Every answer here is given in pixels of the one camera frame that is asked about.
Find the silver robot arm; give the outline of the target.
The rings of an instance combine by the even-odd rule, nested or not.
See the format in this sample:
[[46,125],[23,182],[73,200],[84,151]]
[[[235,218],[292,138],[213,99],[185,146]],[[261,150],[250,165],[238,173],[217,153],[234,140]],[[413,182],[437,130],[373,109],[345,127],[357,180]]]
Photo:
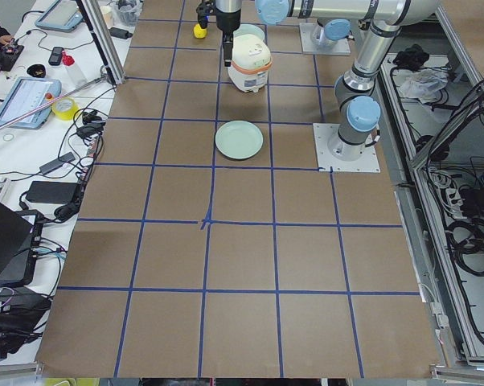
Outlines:
[[277,25],[287,17],[343,18],[371,21],[363,46],[351,69],[336,82],[335,96],[342,121],[327,142],[329,151],[343,161],[361,157],[381,110],[371,97],[375,77],[400,28],[418,23],[439,7],[438,1],[257,1],[260,20]]
[[[303,51],[306,53],[326,53],[327,55],[348,55],[347,36],[350,23],[346,19],[333,19],[321,23],[300,25]],[[271,51],[260,37],[263,31],[251,24],[243,24],[235,30],[232,39],[232,58],[225,66],[238,72],[254,73],[267,70],[272,65]]]

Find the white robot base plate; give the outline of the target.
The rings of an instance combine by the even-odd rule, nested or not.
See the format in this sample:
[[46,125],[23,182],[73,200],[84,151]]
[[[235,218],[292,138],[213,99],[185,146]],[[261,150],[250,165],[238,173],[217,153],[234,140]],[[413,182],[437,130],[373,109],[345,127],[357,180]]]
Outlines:
[[371,134],[357,146],[338,137],[339,124],[314,123],[318,169],[325,172],[379,173],[379,161]]

